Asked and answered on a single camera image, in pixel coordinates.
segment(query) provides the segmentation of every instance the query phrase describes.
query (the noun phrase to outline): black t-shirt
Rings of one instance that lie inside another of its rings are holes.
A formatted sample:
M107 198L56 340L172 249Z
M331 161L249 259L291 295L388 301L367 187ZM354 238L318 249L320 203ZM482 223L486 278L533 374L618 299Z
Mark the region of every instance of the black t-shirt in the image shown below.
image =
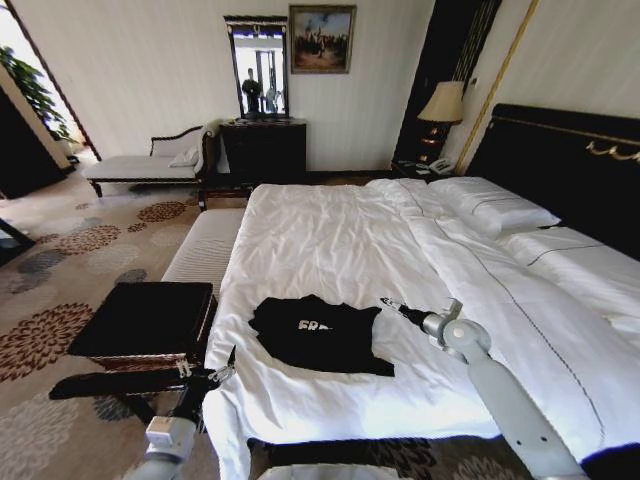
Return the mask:
M392 377L393 364L371 353L371 328L378 313L378 307L329 305L315 295L267 298L249 324L271 356L289 365Z

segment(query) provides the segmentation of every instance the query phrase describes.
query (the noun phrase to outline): patterned carpet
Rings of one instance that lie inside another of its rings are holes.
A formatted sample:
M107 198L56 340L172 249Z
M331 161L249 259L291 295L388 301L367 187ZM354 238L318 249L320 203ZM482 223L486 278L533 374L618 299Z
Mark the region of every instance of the patterned carpet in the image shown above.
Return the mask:
M1 479L118 479L146 448L141 422L116 399L53 402L47 393L61 378L100 371L65 355L71 340L116 282L161 279L199 210L189 187L103 189L98 199L76 172L27 197L0 200L0 217L37 240L0 267ZM244 204L208 201L209 208ZM162 412L170 400L154 402ZM416 480L530 478L502 438L474 437L289 447L253 442L251 477L270 465L316 461L392 466ZM206 435L196 439L183 474L187 480L219 478Z

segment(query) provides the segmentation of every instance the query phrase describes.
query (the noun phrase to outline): picture frame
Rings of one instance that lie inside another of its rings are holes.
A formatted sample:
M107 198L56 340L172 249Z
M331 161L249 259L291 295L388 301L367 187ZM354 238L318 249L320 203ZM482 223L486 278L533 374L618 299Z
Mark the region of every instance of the picture frame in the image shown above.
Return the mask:
M291 73L349 73L355 5L289 5Z

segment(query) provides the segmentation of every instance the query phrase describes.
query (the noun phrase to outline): pillow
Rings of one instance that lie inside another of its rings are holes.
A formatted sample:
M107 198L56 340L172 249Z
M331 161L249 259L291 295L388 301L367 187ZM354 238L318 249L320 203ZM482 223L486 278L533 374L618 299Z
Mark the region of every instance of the pillow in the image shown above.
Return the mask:
M429 188L468 226L490 238L560 221L548 210L484 178L448 178L430 183Z
M640 348L640 262L566 227L509 235L498 244Z
M169 163L170 167L193 167L198 163L198 147L189 147L177 154Z

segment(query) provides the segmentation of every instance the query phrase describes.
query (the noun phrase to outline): white cushion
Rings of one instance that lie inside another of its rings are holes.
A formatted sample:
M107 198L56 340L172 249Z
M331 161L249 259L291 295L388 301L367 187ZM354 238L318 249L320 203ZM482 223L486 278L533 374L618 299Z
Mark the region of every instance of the white cushion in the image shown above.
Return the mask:
M178 153L169 162L169 167L193 167L196 163L198 163L198 147L194 145Z
M201 213L180 245L163 282L208 282L216 297L227 270L244 208L225 208Z
M175 157L190 147L195 147L200 139L200 130L196 129L179 138L153 140L153 157Z
M192 166L169 168L173 157L147 157L141 155L129 155L111 157L93 165L82 172L82 175L91 180L96 178L160 178L160 179L195 179L196 175Z
M548 210L484 178L449 178L432 182L429 188L467 225L490 238L560 221Z

